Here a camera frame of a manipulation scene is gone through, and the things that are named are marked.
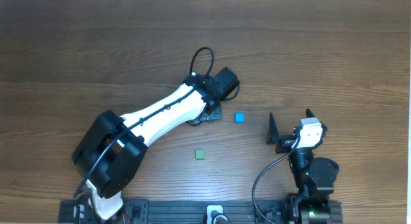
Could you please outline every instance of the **robotic arm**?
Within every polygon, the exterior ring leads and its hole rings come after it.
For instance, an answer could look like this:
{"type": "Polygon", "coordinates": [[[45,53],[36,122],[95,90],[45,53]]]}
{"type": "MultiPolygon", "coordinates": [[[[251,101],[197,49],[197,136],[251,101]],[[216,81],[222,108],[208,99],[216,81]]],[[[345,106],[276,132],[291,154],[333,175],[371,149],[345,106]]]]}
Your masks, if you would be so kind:
{"type": "Polygon", "coordinates": [[[75,196],[87,184],[90,205],[101,220],[117,218],[123,206],[121,190],[133,179],[147,148],[181,123],[199,125],[222,118],[220,102],[239,87],[237,76],[223,68],[210,77],[214,54],[205,75],[192,73],[168,97],[130,114],[117,116],[108,110],[100,114],[72,154],[72,161],[83,175],[75,196]]]}

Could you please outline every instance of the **blue cube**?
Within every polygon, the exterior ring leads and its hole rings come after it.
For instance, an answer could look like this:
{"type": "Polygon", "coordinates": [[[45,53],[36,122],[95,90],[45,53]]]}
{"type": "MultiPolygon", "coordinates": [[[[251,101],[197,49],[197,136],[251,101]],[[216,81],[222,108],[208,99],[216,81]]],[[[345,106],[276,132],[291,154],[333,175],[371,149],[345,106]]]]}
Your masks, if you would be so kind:
{"type": "Polygon", "coordinates": [[[244,123],[244,113],[243,112],[236,112],[234,122],[236,124],[244,123]]]}

